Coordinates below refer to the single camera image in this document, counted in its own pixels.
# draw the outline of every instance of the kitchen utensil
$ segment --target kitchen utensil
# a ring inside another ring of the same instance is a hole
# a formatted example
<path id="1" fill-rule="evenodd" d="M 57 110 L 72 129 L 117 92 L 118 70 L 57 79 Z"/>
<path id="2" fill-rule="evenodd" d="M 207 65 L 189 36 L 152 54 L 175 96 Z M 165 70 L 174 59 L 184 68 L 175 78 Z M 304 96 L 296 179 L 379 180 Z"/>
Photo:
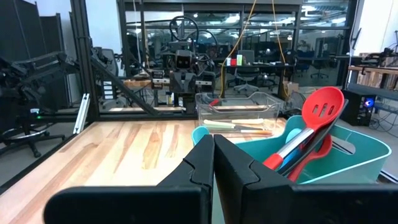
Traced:
<path id="1" fill-rule="evenodd" d="M 248 127 L 248 126 L 241 126 L 241 125 L 236 125 L 236 124 L 227 123 L 227 122 L 210 121 L 210 120 L 207 120 L 207 119 L 204 120 L 203 122 L 208 127 L 214 127 L 214 128 L 230 128 L 230 129 L 239 129 L 239 130 L 258 130 L 258 131 L 263 131 L 262 128 L 253 128 L 253 127 Z"/>
<path id="2" fill-rule="evenodd" d="M 331 150 L 331 135 L 327 134 L 323 140 L 322 146 L 319 151 L 312 150 L 311 153 L 301 161 L 296 167 L 294 167 L 293 171 L 289 174 L 289 180 L 296 182 L 299 178 L 301 172 L 303 171 L 304 167 L 312 160 L 320 159 L 327 156 Z"/>
<path id="3" fill-rule="evenodd" d="M 212 133 L 230 133 L 231 129 L 225 129 L 220 127 L 208 127 L 211 128 Z M 239 130 L 239 129 L 232 129 L 234 132 L 243 133 L 243 134 L 258 134 L 264 137 L 271 137 L 274 135 L 272 131 L 268 130 Z"/>
<path id="4" fill-rule="evenodd" d="M 321 127 L 330 124 L 339 114 L 344 105 L 343 93 L 332 86 L 323 87 L 313 92 L 305 101 L 302 110 L 306 128 L 277 153 L 268 157 L 263 164 L 275 170 L 297 146 L 317 132 Z"/>
<path id="5" fill-rule="evenodd" d="M 211 128 L 213 131 L 223 132 L 226 129 L 239 131 L 240 133 L 253 133 L 253 134 L 265 134 L 265 135 L 272 135 L 272 131 L 263 130 L 262 128 L 252 128 L 247 126 L 236 125 L 227 122 L 220 122 L 220 121 L 211 121 L 211 120 L 204 120 L 203 121 L 206 127 Z"/>
<path id="6" fill-rule="evenodd" d="M 329 125 L 326 125 L 321 129 L 319 129 L 316 135 L 313 138 L 311 138 L 309 142 L 306 143 L 306 145 L 301 150 L 301 152 L 303 152 L 302 155 L 298 159 L 292 159 L 288 161 L 288 163 L 285 166 L 281 167 L 278 170 L 278 173 L 281 175 L 287 175 L 289 172 L 291 172 L 294 169 L 294 167 L 296 167 L 300 162 L 302 162 L 314 150 L 314 148 L 318 144 L 320 144 L 321 141 L 326 137 L 326 135 L 329 133 L 329 131 L 338 121 L 339 117 L 341 116 L 341 113 L 344 111 L 347 105 L 348 105 L 348 100 L 345 100 L 343 108 L 341 109 L 339 115 L 335 118 L 335 120 L 332 121 Z"/>
<path id="7" fill-rule="evenodd" d="M 290 140 L 292 140 L 296 135 L 300 134 L 301 129 L 300 128 L 295 128 L 293 130 L 290 131 L 290 133 L 287 135 L 286 137 L 286 143 L 288 143 Z M 283 167 L 284 165 L 286 165 L 288 163 L 288 161 L 290 161 L 291 159 L 295 158 L 298 154 L 300 154 L 299 150 L 294 150 L 292 151 L 285 159 L 284 162 L 282 163 L 282 165 L 280 165 L 280 167 Z"/>
<path id="8" fill-rule="evenodd" d="M 231 121 L 233 124 L 262 124 L 264 119 L 235 119 Z"/>

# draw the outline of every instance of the clear plastic bin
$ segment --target clear plastic bin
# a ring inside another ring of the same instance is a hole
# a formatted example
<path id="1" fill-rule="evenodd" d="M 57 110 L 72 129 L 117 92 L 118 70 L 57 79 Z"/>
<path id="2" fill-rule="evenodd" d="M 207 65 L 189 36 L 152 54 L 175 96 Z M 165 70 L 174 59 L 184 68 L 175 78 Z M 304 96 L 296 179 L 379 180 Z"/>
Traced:
<path id="1" fill-rule="evenodd" d="M 224 99 L 213 98 L 211 93 L 197 93 L 195 98 L 200 125 L 217 133 L 240 133 L 244 127 L 273 131 L 284 106 L 284 101 L 262 92 L 247 98 Z M 209 121 L 235 124 L 235 128 L 209 124 Z"/>

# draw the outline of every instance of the shelf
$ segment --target shelf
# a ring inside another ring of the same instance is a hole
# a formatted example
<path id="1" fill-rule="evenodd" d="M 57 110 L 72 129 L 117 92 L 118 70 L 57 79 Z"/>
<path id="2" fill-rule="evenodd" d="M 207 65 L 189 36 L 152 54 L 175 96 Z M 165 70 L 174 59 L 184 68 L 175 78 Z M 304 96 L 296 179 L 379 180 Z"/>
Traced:
<path id="1" fill-rule="evenodd" d="M 386 99 L 398 101 L 398 91 L 385 90 L 381 88 L 374 88 L 370 86 L 359 85 L 355 83 L 350 83 L 347 86 L 347 90 L 358 91 L 360 93 L 368 95 L 377 95 Z"/>

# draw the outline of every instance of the utensil handle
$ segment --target utensil handle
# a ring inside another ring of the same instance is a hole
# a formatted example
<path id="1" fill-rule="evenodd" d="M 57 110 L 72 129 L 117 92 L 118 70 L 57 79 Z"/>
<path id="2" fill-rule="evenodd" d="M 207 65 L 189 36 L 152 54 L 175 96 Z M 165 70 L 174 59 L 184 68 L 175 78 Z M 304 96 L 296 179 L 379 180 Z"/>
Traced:
<path id="1" fill-rule="evenodd" d="M 210 121 L 210 120 L 204 120 L 204 124 L 210 124 L 210 125 L 217 125 L 217 126 L 224 126 L 227 128 L 235 128 L 235 124 L 231 123 L 226 123 L 226 122 L 219 122 L 219 121 Z"/>
<path id="2" fill-rule="evenodd" d="M 301 163 L 299 163 L 294 170 L 289 174 L 288 178 L 292 182 L 296 182 L 297 179 L 300 177 L 301 172 L 304 170 L 304 167 L 313 159 L 311 157 L 311 154 L 313 154 L 314 151 L 312 151 Z"/>
<path id="3" fill-rule="evenodd" d="M 264 123 L 264 119 L 235 119 L 232 120 L 233 124 L 262 124 Z"/>
<path id="4" fill-rule="evenodd" d="M 253 134 L 268 134 L 268 135 L 272 135 L 272 131 L 266 131 L 266 130 L 241 130 L 241 133 L 253 133 Z"/>
<path id="5" fill-rule="evenodd" d="M 292 140 L 290 140 L 287 144 L 285 144 L 279 151 L 277 152 L 282 158 L 286 158 L 295 148 L 297 148 L 301 143 L 304 142 L 311 134 L 314 133 L 314 130 L 311 128 L 305 128 L 298 135 L 296 135 Z"/>
<path id="6" fill-rule="evenodd" d="M 272 170 L 276 170 L 282 163 L 284 162 L 284 158 L 282 158 L 278 153 L 272 154 L 268 157 L 262 164 Z"/>
<path id="7" fill-rule="evenodd" d="M 288 178 L 289 180 L 296 182 L 297 179 L 300 177 L 301 172 L 304 170 L 304 167 L 312 160 L 315 159 L 320 159 L 322 157 L 325 157 L 331 149 L 331 136 L 328 134 L 321 145 L 321 148 L 319 151 L 312 151 L 306 158 L 303 159 L 303 161 L 299 164 L 297 164 L 296 167 L 294 167 L 293 171 L 289 174 Z"/>

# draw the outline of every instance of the cardboard box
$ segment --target cardboard box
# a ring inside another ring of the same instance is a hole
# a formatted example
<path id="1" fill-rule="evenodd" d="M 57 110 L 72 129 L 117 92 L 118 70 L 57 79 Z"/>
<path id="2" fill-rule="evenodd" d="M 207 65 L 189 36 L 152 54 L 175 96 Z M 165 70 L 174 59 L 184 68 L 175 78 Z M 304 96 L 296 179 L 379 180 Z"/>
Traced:
<path id="1" fill-rule="evenodd" d="M 287 92 L 287 96 L 290 96 L 290 94 L 292 94 L 292 91 L 299 92 L 299 84 L 298 83 L 284 81 L 284 88 Z"/>

